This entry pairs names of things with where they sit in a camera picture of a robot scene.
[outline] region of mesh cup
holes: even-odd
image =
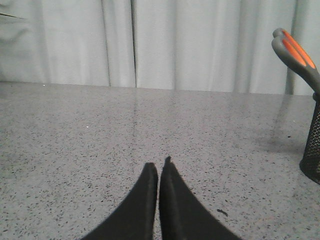
[[[313,99],[315,108],[300,169],[308,178],[320,184],[320,98],[313,94]]]

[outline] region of scissors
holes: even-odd
[[[320,96],[320,74],[306,51],[283,28],[274,30],[273,37],[272,48],[277,56]]]

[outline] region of table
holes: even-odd
[[[79,239],[167,156],[243,239],[319,239],[311,96],[0,82],[0,238]],[[223,210],[228,216],[218,212]],[[161,239],[156,212],[154,239]]]

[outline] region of scissor handle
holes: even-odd
[[[277,28],[273,37],[272,48],[277,56],[319,95],[320,74],[306,51],[282,28]]]

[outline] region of granite countertop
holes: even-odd
[[[0,82],[0,239],[79,239],[144,163],[160,175],[170,155],[244,240],[318,240],[320,186],[299,169],[314,106],[310,96]]]

